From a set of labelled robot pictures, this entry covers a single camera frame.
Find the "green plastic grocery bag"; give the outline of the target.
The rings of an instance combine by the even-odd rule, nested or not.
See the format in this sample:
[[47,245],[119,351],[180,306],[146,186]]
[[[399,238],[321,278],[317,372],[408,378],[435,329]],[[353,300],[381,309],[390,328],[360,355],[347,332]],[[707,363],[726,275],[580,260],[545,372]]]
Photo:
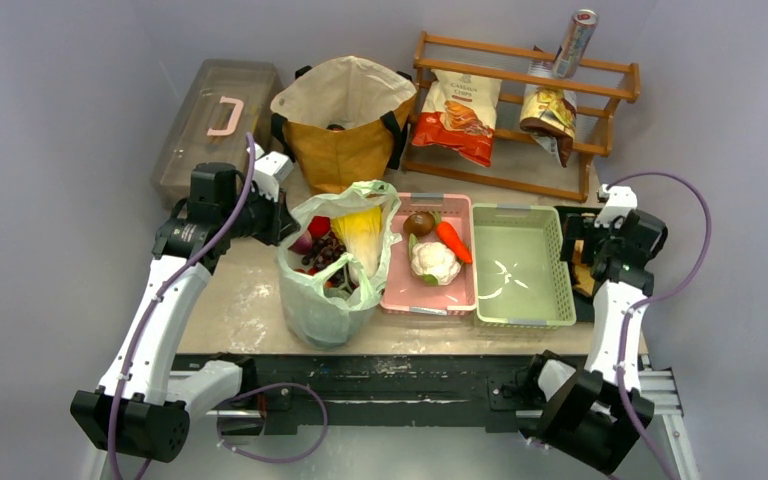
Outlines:
[[387,283],[391,247],[402,240],[391,226],[401,200],[384,181],[361,181],[339,194],[314,195],[292,217],[306,231],[316,216],[338,227],[338,246],[307,264],[290,248],[299,233],[276,253],[284,320],[297,337],[318,349],[348,343],[371,319]]

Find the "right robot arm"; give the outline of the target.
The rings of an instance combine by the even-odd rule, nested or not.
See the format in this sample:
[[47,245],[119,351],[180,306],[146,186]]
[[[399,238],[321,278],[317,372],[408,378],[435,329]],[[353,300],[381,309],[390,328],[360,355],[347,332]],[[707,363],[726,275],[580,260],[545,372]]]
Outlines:
[[521,392],[542,407],[533,431],[540,442],[611,475],[654,417],[637,360],[644,302],[654,290],[646,265],[660,253],[668,229],[636,208],[603,208],[567,214],[562,233],[561,261],[587,267],[594,282],[591,349],[579,367],[549,350],[536,355]]

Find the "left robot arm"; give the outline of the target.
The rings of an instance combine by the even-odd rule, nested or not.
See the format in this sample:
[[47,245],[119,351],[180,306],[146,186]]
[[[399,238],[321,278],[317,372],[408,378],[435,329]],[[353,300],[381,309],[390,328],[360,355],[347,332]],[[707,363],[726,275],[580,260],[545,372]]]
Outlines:
[[275,246],[298,231],[281,187],[291,168],[253,160],[244,169],[213,162],[192,170],[188,195],[156,231],[149,278],[122,346],[98,386],[77,391],[70,405],[109,463],[121,455],[169,463],[194,420],[224,401],[244,409],[257,399],[248,358],[219,354],[181,381],[171,372],[194,306],[232,240]]

